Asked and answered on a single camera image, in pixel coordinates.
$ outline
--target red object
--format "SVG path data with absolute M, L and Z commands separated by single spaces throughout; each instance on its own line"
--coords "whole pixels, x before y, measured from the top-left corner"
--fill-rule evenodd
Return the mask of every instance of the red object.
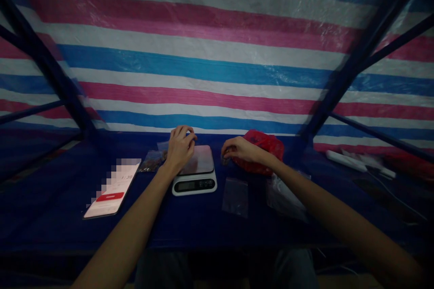
M 408 153 L 388 154 L 384 157 L 397 170 L 416 176 L 425 182 L 434 182 L 434 164 Z
M 101 201 L 115 200 L 115 199 L 120 199 L 121 197 L 123 197 L 123 192 L 103 194 L 96 201 L 101 202 Z
M 283 142 L 277 139 L 274 135 L 266 135 L 265 133 L 259 132 L 257 130 L 249 130 L 243 138 L 273 154 L 280 161 L 283 160 L 285 146 L 283 145 Z M 266 176 L 271 176 L 273 174 L 271 169 L 259 163 L 249 163 L 236 157 L 233 157 L 232 160 L 247 172 Z

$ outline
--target forearm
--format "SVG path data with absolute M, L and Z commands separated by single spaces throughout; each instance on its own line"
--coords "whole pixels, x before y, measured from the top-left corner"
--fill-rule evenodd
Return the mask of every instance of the forearm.
M 123 288 L 143 252 L 163 197 L 175 175 L 162 166 L 119 221 L 72 288 Z
M 419 264 L 344 202 L 270 154 L 262 163 L 285 182 L 311 215 L 354 251 L 383 285 L 416 287 L 422 280 Z

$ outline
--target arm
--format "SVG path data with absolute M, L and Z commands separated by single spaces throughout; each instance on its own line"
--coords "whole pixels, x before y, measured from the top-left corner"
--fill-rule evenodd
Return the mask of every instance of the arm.
M 423 271 L 413 257 L 344 202 L 242 137 L 226 141 L 222 154 L 229 146 L 235 151 L 225 158 L 239 157 L 273 170 L 307 211 L 346 244 L 384 287 L 421 286 Z
M 166 162 L 97 250 L 72 289 L 124 287 L 146 246 L 170 183 L 194 153 L 196 138 L 188 126 L 172 130 Z

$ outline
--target finger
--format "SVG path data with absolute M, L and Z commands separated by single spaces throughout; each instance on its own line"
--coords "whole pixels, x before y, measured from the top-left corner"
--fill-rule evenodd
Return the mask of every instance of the finger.
M 198 137 L 194 133 L 190 133 L 188 136 L 185 137 L 185 142 L 190 143 L 193 139 L 198 139 Z
M 179 136 L 179 133 L 181 132 L 181 129 L 182 129 L 183 127 L 184 127 L 184 126 L 177 126 L 176 129 L 175 129 L 175 132 L 174 132 L 173 136 L 174 136 L 174 137 Z
M 236 138 L 226 140 L 225 143 L 223 144 L 223 147 L 222 147 L 222 154 L 225 153 L 227 147 L 235 145 L 235 142 L 236 142 Z
M 232 158 L 232 157 L 239 157 L 240 153 L 238 151 L 231 151 L 224 155 L 224 159 Z
M 188 151 L 187 151 L 187 155 L 189 156 L 189 157 L 192 157 L 193 156 L 193 154 L 194 154 L 194 145 L 195 145 L 196 143 L 194 142 L 194 140 L 191 140 L 191 142 L 190 142 L 190 146 L 189 146 L 189 149 L 188 149 Z
M 191 126 L 182 126 L 181 131 L 179 132 L 179 135 L 182 139 L 185 138 L 187 135 L 187 131 L 190 131 L 190 133 L 194 133 L 193 128 Z

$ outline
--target red button on screen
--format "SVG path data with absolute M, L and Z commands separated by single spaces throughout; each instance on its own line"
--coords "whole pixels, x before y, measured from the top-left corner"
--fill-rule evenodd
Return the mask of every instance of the red button on screen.
M 123 192 L 104 194 L 101 195 L 96 201 L 100 202 L 100 201 L 115 200 L 115 199 L 120 199 L 121 197 L 123 197 Z

